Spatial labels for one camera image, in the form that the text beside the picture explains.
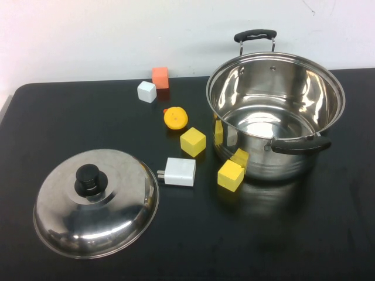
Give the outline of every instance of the pot lid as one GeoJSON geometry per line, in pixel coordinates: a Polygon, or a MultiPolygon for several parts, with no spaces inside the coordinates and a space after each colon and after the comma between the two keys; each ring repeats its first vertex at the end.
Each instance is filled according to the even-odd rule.
{"type": "Polygon", "coordinates": [[[90,150],[47,176],[34,206],[34,225],[55,252],[99,258],[134,242],[158,203],[158,182],[143,162],[118,150],[90,150]]]}

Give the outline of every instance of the black knob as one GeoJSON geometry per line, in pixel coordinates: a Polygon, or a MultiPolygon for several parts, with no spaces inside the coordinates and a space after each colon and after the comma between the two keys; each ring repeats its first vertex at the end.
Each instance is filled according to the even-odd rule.
{"type": "Polygon", "coordinates": [[[93,164],[79,167],[76,172],[76,179],[74,188],[78,195],[82,197],[99,194],[105,190],[108,184],[107,176],[93,164]]]}

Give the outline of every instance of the metal pot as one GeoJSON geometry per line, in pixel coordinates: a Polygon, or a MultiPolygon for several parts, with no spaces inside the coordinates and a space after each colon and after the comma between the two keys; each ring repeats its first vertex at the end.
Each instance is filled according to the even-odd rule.
{"type": "Polygon", "coordinates": [[[331,142],[321,133],[345,107],[344,91],[324,67],[292,54],[275,53],[276,31],[235,35],[240,56],[209,78],[207,100],[213,111],[219,156],[261,180],[288,179],[312,167],[331,142]],[[272,40],[272,51],[242,55],[243,42],[272,40]]]}

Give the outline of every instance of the black pot handle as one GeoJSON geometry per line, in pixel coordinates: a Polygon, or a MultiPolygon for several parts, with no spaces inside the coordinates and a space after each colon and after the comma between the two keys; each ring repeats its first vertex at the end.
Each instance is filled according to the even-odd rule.
{"type": "Polygon", "coordinates": [[[269,29],[253,29],[244,31],[234,35],[234,41],[241,44],[240,56],[242,56],[242,51],[244,49],[243,42],[255,39],[270,39],[272,40],[272,52],[275,50],[275,37],[277,32],[269,29]]]}
{"type": "Polygon", "coordinates": [[[271,149],[273,152],[288,155],[308,155],[318,153],[329,148],[331,141],[325,136],[316,136],[311,140],[288,142],[282,139],[273,139],[271,149]]]}

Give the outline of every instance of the orange block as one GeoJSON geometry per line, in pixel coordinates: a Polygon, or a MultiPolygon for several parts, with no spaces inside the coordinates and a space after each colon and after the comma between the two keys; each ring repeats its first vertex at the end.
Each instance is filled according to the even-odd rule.
{"type": "Polygon", "coordinates": [[[168,89],[168,68],[154,67],[152,69],[152,83],[155,84],[156,89],[168,89]]]}

